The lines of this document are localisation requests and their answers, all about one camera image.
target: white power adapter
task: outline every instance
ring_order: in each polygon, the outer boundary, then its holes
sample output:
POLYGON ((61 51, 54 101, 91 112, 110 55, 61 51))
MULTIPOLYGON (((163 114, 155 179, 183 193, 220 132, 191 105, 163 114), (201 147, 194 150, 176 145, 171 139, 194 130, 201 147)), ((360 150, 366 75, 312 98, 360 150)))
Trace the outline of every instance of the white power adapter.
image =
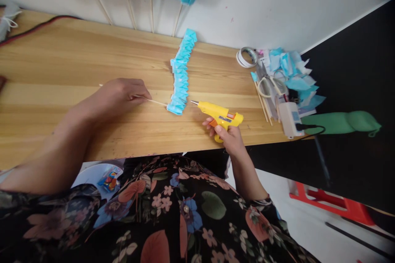
POLYGON ((298 131, 296 124, 302 124, 297 111, 297 105, 293 102, 279 104, 280 118, 283 123, 284 134, 288 139, 293 139, 295 136, 304 136, 304 131, 298 131))

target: red plastic chair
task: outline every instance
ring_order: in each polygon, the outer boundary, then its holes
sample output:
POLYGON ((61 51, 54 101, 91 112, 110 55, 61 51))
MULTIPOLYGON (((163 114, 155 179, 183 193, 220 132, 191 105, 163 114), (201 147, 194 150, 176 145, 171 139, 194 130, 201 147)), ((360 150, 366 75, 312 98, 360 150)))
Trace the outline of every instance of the red plastic chair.
POLYGON ((358 203, 351 199, 339 198, 329 195, 321 189, 318 189, 318 191, 307 190, 307 195, 314 197, 314 200, 311 200, 307 198, 306 192, 304 190, 304 185, 302 183, 296 182, 296 187, 297 187, 298 195, 295 195, 293 193, 289 194, 289 196, 293 199, 303 201, 304 203, 314 205, 323 210, 327 210, 339 216, 345 217, 347 219, 365 225, 369 225, 369 226, 375 225, 366 210, 366 206, 361 203, 358 203), (327 203, 331 203, 345 210, 340 210, 338 208, 331 207, 330 205, 319 203, 319 201, 325 201, 327 203))

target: hand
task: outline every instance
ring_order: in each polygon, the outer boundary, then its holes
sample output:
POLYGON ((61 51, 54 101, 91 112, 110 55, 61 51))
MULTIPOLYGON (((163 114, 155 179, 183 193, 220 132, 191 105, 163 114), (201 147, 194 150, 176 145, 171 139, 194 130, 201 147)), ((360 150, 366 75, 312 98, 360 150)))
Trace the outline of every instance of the hand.
POLYGON ((217 133, 223 140, 223 145, 229 155, 240 156, 244 152, 247 152, 244 146, 242 135, 240 133, 239 127, 229 126, 228 131, 222 126, 217 125, 213 128, 209 123, 213 121, 214 118, 209 117, 203 122, 204 126, 210 131, 210 137, 217 133))
POLYGON ((147 101, 134 95, 152 99, 143 80, 117 78, 104 84, 93 95, 74 106, 70 112, 83 119, 104 121, 129 112, 147 101))

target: hot glue gun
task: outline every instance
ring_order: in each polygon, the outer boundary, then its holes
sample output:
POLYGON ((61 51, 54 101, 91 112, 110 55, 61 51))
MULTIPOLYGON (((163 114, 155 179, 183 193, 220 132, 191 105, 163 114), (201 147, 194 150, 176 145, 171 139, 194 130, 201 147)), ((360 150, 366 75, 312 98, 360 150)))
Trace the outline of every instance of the hot glue gun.
MULTIPOLYGON (((203 113, 210 115, 214 118, 209 124, 212 127, 216 127, 217 125, 222 126, 224 129, 228 130, 229 126, 239 126, 243 122, 244 116, 236 113, 230 114, 229 109, 207 103, 207 102, 197 102, 191 101, 192 103, 196 104, 203 113)), ((215 141, 218 143, 223 143, 223 140, 220 139, 219 135, 215 135, 215 141)))

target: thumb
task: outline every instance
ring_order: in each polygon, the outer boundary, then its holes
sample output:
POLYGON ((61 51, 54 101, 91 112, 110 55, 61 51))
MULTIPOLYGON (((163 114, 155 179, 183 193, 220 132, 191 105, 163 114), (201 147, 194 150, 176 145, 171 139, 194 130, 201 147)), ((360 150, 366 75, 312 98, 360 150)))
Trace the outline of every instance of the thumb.
POLYGON ((228 136, 229 136, 229 134, 228 134, 228 132, 226 131, 226 129, 224 129, 222 126, 220 126, 220 125, 217 125, 215 128, 214 128, 214 130, 215 130, 215 132, 224 140, 224 139, 226 139, 228 136))

